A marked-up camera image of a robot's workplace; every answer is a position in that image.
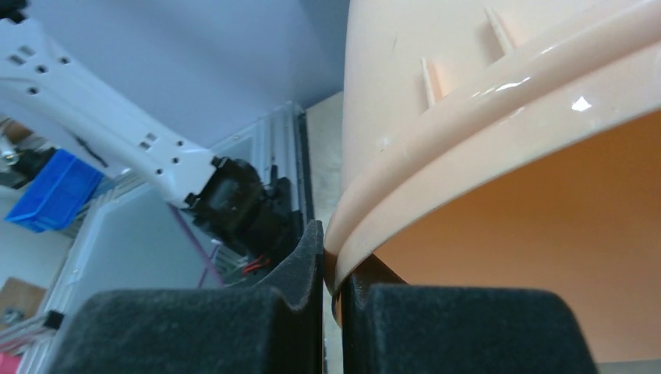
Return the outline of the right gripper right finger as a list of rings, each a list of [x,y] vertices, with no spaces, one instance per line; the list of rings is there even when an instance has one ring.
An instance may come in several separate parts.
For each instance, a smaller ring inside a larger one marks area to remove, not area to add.
[[[375,256],[341,286],[347,373],[595,373],[549,291],[414,286]]]

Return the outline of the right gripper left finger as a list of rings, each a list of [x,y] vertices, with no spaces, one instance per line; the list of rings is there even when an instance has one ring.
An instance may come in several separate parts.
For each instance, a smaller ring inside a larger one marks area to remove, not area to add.
[[[320,373],[319,221],[248,288],[100,292],[71,319],[51,373]]]

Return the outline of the orange capybara bucket blue rim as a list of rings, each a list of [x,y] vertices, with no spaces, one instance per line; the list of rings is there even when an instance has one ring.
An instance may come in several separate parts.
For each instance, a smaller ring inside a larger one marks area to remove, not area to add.
[[[353,1],[339,306],[376,255],[410,284],[562,297],[598,362],[660,356],[660,4]]]

